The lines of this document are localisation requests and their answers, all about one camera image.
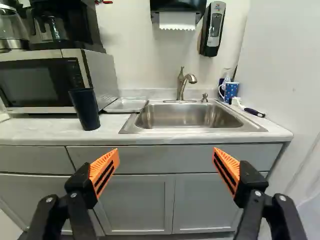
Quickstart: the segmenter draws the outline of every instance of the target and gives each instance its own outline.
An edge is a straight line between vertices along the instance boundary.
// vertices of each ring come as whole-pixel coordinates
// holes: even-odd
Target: white countertop
[[[220,143],[290,142],[293,134],[283,127],[231,106],[268,132],[138,133],[119,134],[130,114],[101,114],[101,127],[84,131],[77,118],[11,118],[0,123],[0,145],[119,146]]]

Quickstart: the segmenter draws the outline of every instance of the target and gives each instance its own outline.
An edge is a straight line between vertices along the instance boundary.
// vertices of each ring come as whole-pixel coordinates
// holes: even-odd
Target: blue cup
[[[235,81],[227,81],[218,87],[218,92],[223,102],[229,103],[229,99],[236,97],[238,93],[239,83]]]

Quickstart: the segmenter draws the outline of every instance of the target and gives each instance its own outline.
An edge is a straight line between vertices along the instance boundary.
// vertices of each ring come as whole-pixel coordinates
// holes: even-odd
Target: microwave
[[[10,114],[75,113],[68,91],[93,88],[99,111],[119,97],[114,58],[85,49],[0,54],[0,97]]]

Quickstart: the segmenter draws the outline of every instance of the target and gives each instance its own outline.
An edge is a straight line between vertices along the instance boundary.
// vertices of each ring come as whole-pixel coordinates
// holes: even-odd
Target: paper towel dispenser
[[[214,1],[206,8],[200,39],[199,53],[206,57],[215,57],[218,54],[224,19],[226,4],[223,1]]]
[[[194,12],[197,24],[205,13],[207,0],[150,0],[152,23],[159,23],[160,12]]]

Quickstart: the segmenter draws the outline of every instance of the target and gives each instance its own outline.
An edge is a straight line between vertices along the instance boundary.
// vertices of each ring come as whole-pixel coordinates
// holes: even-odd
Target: stainless steel sink
[[[120,134],[264,132],[261,126],[223,104],[150,101],[140,114],[132,114]]]

